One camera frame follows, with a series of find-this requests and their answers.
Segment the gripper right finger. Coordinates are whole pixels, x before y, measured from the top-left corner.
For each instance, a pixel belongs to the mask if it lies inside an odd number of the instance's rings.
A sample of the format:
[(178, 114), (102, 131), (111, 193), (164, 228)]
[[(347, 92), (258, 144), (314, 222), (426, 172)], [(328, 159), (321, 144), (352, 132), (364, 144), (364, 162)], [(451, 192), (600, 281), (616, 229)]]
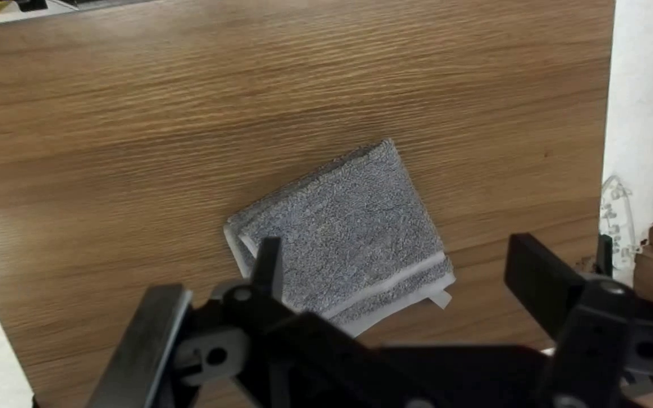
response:
[(554, 341), (539, 408), (632, 408), (626, 373), (653, 383), (653, 301), (602, 276), (585, 278), (528, 233), (508, 241), (504, 281)]

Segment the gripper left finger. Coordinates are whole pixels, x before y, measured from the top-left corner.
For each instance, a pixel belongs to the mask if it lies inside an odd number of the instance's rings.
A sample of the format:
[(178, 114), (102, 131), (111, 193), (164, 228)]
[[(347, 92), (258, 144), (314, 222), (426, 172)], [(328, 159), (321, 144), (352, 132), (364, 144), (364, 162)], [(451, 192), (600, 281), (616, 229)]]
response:
[(409, 408), (418, 385), (314, 313), (280, 302), (282, 248), (267, 238), (249, 281), (193, 308), (182, 284), (145, 290), (86, 408), (195, 408), (236, 381), (263, 408)]

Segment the grey folded terry cloth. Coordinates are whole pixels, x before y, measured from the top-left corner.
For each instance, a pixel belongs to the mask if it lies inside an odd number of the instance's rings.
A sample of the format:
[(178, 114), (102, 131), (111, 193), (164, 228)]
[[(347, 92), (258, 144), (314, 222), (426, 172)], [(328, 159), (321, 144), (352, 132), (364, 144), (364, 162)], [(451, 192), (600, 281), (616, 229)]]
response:
[(279, 237), (283, 304), (353, 337), (420, 301), (451, 301), (453, 265), (391, 139), (267, 194), (223, 230), (244, 277), (264, 238)]

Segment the clear plastic object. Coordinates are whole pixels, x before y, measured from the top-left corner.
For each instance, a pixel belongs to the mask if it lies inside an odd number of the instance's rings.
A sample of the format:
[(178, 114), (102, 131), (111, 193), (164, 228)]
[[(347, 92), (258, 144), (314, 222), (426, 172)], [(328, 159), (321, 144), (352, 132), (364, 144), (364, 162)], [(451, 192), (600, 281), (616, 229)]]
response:
[(629, 271), (635, 266), (635, 255), (641, 251), (635, 236), (631, 192), (616, 175), (604, 181), (601, 188), (599, 230), (612, 239), (614, 270)]

